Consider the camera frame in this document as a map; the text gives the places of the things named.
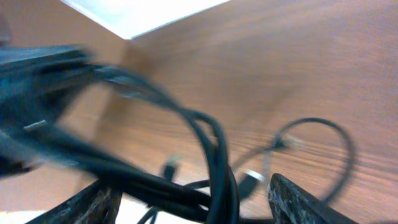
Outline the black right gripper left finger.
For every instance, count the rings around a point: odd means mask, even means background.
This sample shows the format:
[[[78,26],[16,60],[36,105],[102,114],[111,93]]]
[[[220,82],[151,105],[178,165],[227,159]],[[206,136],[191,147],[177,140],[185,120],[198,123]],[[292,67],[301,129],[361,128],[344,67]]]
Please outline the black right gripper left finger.
[[[26,224],[115,224],[122,192],[97,180]]]

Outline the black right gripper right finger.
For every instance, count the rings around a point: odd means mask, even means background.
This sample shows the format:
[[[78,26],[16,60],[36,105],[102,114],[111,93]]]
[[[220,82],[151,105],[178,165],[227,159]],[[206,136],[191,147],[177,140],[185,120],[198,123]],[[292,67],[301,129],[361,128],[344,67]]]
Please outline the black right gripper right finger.
[[[268,201],[276,224],[355,224],[282,174],[271,177]]]

